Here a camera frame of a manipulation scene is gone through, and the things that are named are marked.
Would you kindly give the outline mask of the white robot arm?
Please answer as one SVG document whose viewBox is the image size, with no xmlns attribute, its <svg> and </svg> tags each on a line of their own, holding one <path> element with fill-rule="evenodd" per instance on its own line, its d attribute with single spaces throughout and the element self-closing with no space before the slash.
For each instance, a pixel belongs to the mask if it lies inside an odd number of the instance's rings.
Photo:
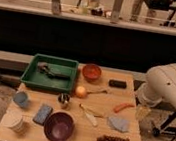
<svg viewBox="0 0 176 141">
<path fill-rule="evenodd" d="M 155 107 L 166 100 L 176 110 L 176 63 L 151 67 L 145 79 L 135 93 L 138 101 L 144 106 Z"/>
</svg>

